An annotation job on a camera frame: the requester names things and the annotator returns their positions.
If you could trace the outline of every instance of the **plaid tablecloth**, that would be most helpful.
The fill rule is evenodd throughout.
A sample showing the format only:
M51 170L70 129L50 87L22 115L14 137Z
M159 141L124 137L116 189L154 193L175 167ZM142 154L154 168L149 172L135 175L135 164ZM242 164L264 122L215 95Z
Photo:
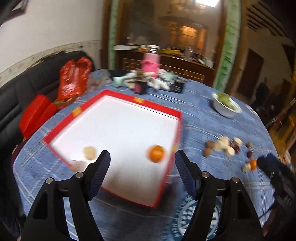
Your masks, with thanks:
M111 84L106 85L84 95L74 104L58 112L30 138L21 150L14 163L13 172L26 214L46 178L63 180L74 174L44 144L43 137L73 109L104 89L139 97L125 87L115 88ZM189 81L182 94L148 89L148 93L140 97L181 111L183 130L179 148L182 148L188 158L197 163L202 171L208 171L216 178L229 180L233 176L239 177L246 187L257 214L261 215L273 203L273 189L269 179L261 170L250 173L241 171L242 165L248 160L247 148L243 146L241 152L233 157L227 157L224 152L213 152L205 158L202 156L202 151L206 141L215 141L221 135L229 138L238 137L244 143L252 142L255 157L266 156L268 153L277 156L275 147L259 117L244 103L235 99L242 108L242 114L236 115L233 119L225 118L213 109L212 92L216 90L204 84ZM65 198L64 203L71 237L77 239L69 200ZM105 240L177 241L181 239L196 204L187 195L174 167L162 201L156 209L138 206L104 190L100 190L98 196L89 205ZM262 225L267 218L268 215L261 218ZM217 221L213 217L213 228L216 224Z

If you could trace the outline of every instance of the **red plastic bag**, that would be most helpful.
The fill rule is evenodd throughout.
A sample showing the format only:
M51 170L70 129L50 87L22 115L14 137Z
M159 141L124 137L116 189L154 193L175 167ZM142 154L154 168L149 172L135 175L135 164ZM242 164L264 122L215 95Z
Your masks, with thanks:
M38 130L44 122L51 118L57 108L44 95L37 95L36 98L24 111L20 120L20 130L27 139L34 131Z
M82 57L76 63L68 61L59 72L59 89L57 100L67 100L80 96L86 91L86 82L91 71L92 62Z

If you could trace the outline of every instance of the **black leather sofa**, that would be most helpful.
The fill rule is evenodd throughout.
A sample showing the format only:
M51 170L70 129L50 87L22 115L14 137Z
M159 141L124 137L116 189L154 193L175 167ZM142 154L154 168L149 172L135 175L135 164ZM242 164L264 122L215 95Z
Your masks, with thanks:
M2 222L14 238L20 235L25 221L11 166L11 153L23 140L19 129L22 113L37 94L54 101L60 69L70 59L77 61L84 56L92 60L83 51L61 52L47 57L0 88L0 224Z

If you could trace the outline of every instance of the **dark doorway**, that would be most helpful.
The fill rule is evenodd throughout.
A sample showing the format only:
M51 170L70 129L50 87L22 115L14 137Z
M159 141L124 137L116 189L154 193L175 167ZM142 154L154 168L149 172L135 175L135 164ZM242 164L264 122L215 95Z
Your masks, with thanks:
M247 63L237 89L238 93L248 98L252 97L261 73L263 62L264 59L259 54L249 49Z

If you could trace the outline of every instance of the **pink container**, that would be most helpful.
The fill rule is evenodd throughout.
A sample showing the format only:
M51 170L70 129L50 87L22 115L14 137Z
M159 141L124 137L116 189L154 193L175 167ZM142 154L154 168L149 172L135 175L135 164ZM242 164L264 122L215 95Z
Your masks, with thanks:
M144 72L154 72L153 77L157 77L158 68L160 66L160 55L154 53L144 53L144 59L141 61L142 70Z

